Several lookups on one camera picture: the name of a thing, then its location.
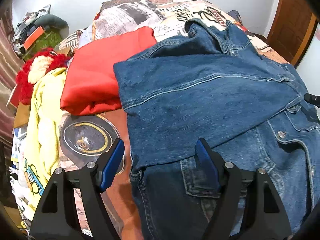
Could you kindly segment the blue denim jacket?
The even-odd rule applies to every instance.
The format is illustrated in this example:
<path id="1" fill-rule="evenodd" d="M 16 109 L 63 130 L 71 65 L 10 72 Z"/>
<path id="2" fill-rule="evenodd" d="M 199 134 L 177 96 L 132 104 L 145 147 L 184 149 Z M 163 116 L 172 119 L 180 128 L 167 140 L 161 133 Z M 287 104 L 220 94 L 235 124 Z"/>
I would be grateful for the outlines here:
<path id="1" fill-rule="evenodd" d="M 297 232 L 319 202 L 319 118 L 303 80 L 230 22 L 185 29 L 114 65 L 143 237 L 202 237 L 220 194 L 196 155 L 201 138 L 238 168 L 264 168 Z"/>

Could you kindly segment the newspaper print bed cover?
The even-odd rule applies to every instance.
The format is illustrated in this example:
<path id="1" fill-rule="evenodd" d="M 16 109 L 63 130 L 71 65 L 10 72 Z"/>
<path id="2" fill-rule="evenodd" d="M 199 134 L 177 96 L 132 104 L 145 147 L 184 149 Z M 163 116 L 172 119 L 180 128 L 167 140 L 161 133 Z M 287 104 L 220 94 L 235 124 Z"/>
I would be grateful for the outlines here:
<path id="1" fill-rule="evenodd" d="M 54 168 L 82 167 L 120 137 L 125 154 L 114 187 L 103 194 L 104 203 L 122 239 L 142 239 L 129 183 L 131 133 L 113 66 L 159 41 L 153 31 L 160 22 L 156 11 L 172 0 L 137 1 L 144 16 L 140 23 L 124 14 L 124 5 L 132 0 L 114 0 L 87 29 L 65 40 L 59 34 L 65 21 L 51 15 L 48 7 L 33 13 L 31 40 L 39 42 L 45 27 L 53 34 L 25 55 L 16 76 L 19 106 L 14 126 L 26 128 L 30 139 L 15 137 L 12 159 L 18 163 L 18 175 L 12 187 L 25 202 L 27 220 L 33 218 Z"/>

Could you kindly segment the yellow cartoon garment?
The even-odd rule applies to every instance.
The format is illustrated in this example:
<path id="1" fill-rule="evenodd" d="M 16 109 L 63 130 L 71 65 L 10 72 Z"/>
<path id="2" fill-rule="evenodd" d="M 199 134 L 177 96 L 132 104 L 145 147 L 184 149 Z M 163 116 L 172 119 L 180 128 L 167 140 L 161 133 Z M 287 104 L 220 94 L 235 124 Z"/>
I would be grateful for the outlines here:
<path id="1" fill-rule="evenodd" d="M 33 87 L 23 153 L 24 177 L 30 190 L 28 205 L 33 211 L 59 165 L 59 124 L 65 113 L 60 109 L 60 99 L 66 74 L 66 68 L 56 68 Z"/>

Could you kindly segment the red folded garment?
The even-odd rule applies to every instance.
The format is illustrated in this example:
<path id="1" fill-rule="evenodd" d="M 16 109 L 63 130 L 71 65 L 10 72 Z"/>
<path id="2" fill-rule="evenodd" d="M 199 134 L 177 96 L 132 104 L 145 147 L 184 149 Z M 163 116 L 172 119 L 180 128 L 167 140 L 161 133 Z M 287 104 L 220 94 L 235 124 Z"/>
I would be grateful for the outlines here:
<path id="1" fill-rule="evenodd" d="M 113 65 L 157 43 L 153 29 L 92 41 L 78 49 L 67 70 L 60 109 L 72 115 L 91 115 L 121 108 Z"/>

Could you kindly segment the striped pink curtain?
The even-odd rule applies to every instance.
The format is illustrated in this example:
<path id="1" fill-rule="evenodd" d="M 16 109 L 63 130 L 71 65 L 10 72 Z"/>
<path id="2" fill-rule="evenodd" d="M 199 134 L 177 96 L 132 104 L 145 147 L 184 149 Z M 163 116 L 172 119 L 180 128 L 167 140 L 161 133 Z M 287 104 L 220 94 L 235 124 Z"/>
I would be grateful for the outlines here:
<path id="1" fill-rule="evenodd" d="M 16 85 L 15 78 L 23 61 L 14 52 L 11 40 L 14 36 L 12 6 L 1 13 L 1 146 L 12 148 L 15 107 L 8 100 Z"/>

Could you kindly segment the red plush toy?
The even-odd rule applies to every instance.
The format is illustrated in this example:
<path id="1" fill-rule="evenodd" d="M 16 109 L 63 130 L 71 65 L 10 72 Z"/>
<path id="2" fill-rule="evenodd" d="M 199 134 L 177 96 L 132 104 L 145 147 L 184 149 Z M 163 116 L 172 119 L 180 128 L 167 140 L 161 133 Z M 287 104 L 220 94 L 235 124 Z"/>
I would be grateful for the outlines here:
<path id="1" fill-rule="evenodd" d="M 70 56 L 58 54 L 50 47 L 37 52 L 31 59 L 28 59 L 16 76 L 16 84 L 20 88 L 19 102 L 29 105 L 35 83 L 51 70 L 66 68 L 67 61 L 70 59 Z"/>

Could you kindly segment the orange box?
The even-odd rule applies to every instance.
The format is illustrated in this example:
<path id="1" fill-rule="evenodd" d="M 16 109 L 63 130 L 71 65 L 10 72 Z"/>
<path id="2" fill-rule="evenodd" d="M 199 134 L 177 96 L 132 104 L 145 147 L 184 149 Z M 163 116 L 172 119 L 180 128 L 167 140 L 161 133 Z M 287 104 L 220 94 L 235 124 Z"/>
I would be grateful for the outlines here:
<path id="1" fill-rule="evenodd" d="M 39 26 L 24 42 L 23 47 L 28 50 L 30 46 L 44 33 L 44 29 Z"/>

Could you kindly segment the green patterned box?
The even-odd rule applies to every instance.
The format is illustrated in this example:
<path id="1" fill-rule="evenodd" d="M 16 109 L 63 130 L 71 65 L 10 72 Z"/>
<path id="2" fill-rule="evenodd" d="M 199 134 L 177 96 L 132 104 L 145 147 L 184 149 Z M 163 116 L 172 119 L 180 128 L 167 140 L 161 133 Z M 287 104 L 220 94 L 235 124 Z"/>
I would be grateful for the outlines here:
<path id="1" fill-rule="evenodd" d="M 31 59 L 37 52 L 48 47 L 54 48 L 62 41 L 62 37 L 58 31 L 45 31 L 25 52 L 22 56 L 24 61 Z"/>

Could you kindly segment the dark grey cushion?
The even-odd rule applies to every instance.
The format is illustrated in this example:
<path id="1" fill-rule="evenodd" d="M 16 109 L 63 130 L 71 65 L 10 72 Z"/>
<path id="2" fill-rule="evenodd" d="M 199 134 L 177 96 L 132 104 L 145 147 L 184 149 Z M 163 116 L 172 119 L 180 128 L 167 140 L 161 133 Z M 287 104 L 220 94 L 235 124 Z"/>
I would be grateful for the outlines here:
<path id="1" fill-rule="evenodd" d="M 52 14 L 41 16 L 34 22 L 34 25 L 36 28 L 42 27 L 45 29 L 45 27 L 49 27 L 50 29 L 58 30 L 62 38 L 66 38 L 69 34 L 68 23 Z"/>

